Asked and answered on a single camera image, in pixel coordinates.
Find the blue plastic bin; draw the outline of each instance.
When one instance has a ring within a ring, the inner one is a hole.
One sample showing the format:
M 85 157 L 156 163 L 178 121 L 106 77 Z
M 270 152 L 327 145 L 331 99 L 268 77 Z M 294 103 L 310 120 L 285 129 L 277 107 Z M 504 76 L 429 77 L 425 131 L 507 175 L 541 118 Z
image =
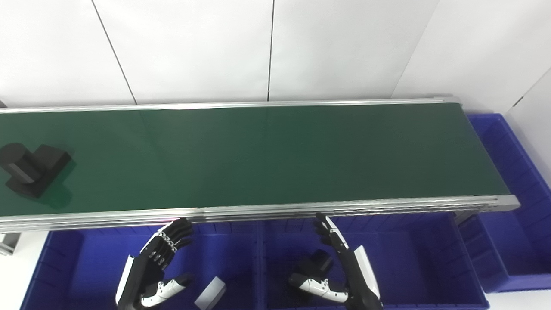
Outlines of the blue plastic bin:
M 451 214 L 333 218 L 352 247 L 363 244 L 387 309 L 486 309 L 488 303 Z M 312 219 L 195 225 L 195 242 L 181 249 L 167 277 L 191 271 L 192 285 L 163 310 L 193 304 L 218 276 L 228 290 L 215 309 L 343 309 L 313 297 L 303 303 L 287 283 L 304 255 L 322 248 Z M 128 254 L 137 254 L 157 227 L 51 232 L 23 310 L 110 310 Z M 330 279 L 343 280 L 340 263 Z
M 195 225 L 195 241 L 178 251 L 165 270 L 166 277 L 190 271 L 195 279 L 183 293 L 163 303 L 163 309 L 197 310 L 195 299 L 215 276 L 227 284 L 219 309 L 257 308 L 258 225 Z M 128 254 L 138 254 L 158 228 L 51 232 L 21 309 L 116 309 L 115 292 Z
M 460 231 L 485 292 L 551 288 L 551 192 L 500 114 L 469 119 L 521 207 L 474 216 Z
M 448 213 L 334 218 L 352 248 L 370 258 L 385 309 L 486 309 L 459 231 Z M 320 245 L 311 220 L 269 221 L 265 225 L 267 309 L 336 309 L 313 297 L 305 303 L 286 283 L 295 264 L 322 248 L 333 255 L 329 278 L 343 281 L 334 252 Z

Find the white floor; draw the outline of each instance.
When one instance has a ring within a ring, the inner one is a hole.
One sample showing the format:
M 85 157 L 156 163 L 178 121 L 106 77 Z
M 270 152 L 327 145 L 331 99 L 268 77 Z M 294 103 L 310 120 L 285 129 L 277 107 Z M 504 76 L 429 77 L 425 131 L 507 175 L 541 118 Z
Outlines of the white floor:
M 3 310 L 19 310 L 48 232 L 21 234 L 13 256 L 0 256 Z M 492 310 L 549 310 L 551 290 L 489 294 Z

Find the white wall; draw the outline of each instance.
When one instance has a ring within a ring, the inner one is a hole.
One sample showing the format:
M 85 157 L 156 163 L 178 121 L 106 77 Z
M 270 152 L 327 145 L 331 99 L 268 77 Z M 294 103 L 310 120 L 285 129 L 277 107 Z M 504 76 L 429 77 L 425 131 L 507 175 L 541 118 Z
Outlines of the white wall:
M 551 67 L 551 1 L 441 0 L 393 97 L 506 112 Z
M 134 102 L 93 3 L 137 103 L 267 100 L 269 84 L 270 100 L 504 113 L 551 67 L 548 0 L 0 0 L 0 100 Z
M 272 1 L 94 2 L 138 104 L 267 99 Z
M 0 100 L 133 103 L 90 0 L 0 1 Z
M 438 0 L 275 0 L 270 100 L 390 98 Z
M 551 184 L 551 70 L 505 117 L 547 184 Z

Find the black cylinder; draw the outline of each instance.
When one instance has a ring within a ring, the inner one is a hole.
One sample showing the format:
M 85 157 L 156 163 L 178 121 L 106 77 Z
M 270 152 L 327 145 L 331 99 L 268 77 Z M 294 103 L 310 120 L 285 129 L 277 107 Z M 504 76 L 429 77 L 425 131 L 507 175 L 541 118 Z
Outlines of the black cylinder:
M 46 171 L 46 167 L 21 143 L 0 148 L 0 165 L 23 184 L 38 181 Z

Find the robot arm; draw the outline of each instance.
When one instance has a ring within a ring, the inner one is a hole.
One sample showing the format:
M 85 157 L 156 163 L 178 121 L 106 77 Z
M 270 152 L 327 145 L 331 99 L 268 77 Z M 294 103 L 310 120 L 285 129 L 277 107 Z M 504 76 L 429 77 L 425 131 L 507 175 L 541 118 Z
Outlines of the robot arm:
M 128 256 L 115 297 L 118 310 L 157 309 L 191 283 L 191 274 L 163 281 L 164 270 L 176 251 L 191 243 L 191 234 L 191 224 L 181 218 L 154 233 L 137 257 Z
M 382 310 L 379 288 L 364 247 L 351 250 L 329 217 L 317 213 L 316 218 L 316 233 L 321 235 L 323 244 L 332 246 L 337 252 L 347 277 L 346 286 L 341 288 L 332 285 L 328 279 L 315 279 L 300 274 L 292 274 L 289 282 L 303 291 L 343 302 L 348 310 Z

